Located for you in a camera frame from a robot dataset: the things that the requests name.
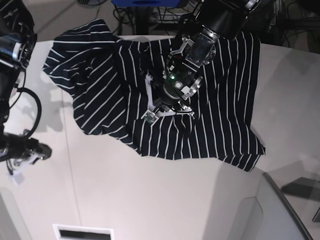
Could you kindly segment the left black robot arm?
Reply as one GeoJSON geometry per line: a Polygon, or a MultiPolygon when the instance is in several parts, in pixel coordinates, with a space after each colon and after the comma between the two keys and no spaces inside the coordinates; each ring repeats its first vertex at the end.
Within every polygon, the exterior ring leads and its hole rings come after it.
{"type": "Polygon", "coordinates": [[[143,118],[155,122],[173,115],[194,116],[188,100],[202,85],[200,68],[216,54],[219,38],[233,41],[248,16],[259,5],[258,0],[203,0],[199,12],[182,16],[195,32],[181,34],[180,45],[166,55],[161,77],[145,78],[148,110],[143,118]]]}

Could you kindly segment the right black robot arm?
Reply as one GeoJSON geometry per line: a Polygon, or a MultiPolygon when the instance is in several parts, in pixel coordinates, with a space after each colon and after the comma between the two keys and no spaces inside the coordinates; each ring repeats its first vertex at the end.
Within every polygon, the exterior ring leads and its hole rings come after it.
{"type": "Polygon", "coordinates": [[[36,160],[46,160],[52,154],[49,146],[32,138],[42,115],[40,99],[30,89],[19,87],[19,81],[26,78],[27,67],[38,39],[34,26],[33,17],[23,1],[0,2],[0,160],[2,162],[27,160],[32,155],[35,155],[36,160]],[[16,92],[29,94],[37,105],[34,125],[23,135],[4,131],[12,107],[9,101],[16,92]]]}

